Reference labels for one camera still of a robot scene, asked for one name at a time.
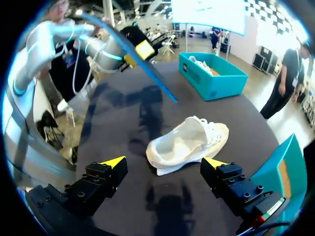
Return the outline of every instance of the white sneaker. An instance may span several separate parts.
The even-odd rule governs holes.
[[[229,130],[222,123],[188,117],[168,134],[152,140],[146,150],[149,163],[162,176],[190,162],[213,158],[225,145]]]
[[[202,63],[202,66],[209,74],[213,75],[210,67],[208,67],[208,65],[205,61]]]
[[[194,56],[190,56],[190,57],[189,57],[189,60],[192,60],[193,62],[196,62],[196,61],[197,61],[197,59],[196,59]]]
[[[212,74],[212,71],[210,69],[210,67],[208,67],[207,63],[204,61],[204,62],[201,62],[201,61],[198,61],[194,56],[190,56],[189,57],[189,60],[192,60],[193,62],[195,62],[197,65],[199,65],[201,68],[203,68],[204,70],[206,70],[209,74],[213,75]]]

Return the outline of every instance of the man in black shirt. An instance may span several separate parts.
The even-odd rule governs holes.
[[[311,56],[311,49],[308,43],[303,43],[299,50],[288,49],[282,61],[282,70],[276,80],[274,89],[266,105],[260,113],[265,119],[269,119],[280,111],[290,100],[297,101],[304,81],[304,67],[302,59]]]

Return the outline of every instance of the black table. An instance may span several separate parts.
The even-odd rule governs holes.
[[[147,162],[147,144],[189,116],[225,123],[229,138],[215,159],[236,162],[251,176],[278,146],[277,139],[243,95],[205,102],[178,72],[178,63],[156,67],[178,103],[161,96],[143,70],[134,68],[105,78],[89,106],[77,178],[86,165],[123,155],[129,171],[115,196],[93,216],[94,225],[120,236],[233,235],[242,220],[214,197],[200,164],[158,177]]]

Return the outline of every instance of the turquoise box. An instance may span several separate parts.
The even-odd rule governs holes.
[[[219,75],[212,76],[190,56],[205,61]],[[242,70],[212,53],[180,53],[179,71],[205,101],[241,94],[248,78]]]

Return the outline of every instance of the black pants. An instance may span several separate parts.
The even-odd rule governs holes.
[[[212,49],[217,48],[218,39],[219,39],[218,37],[216,37],[215,35],[212,35],[211,37]]]
[[[274,89],[266,103],[266,105],[261,109],[260,113],[265,119],[269,119],[275,113],[280,111],[290,100],[294,89],[287,89],[285,90],[284,96],[279,93],[279,82],[275,83]]]

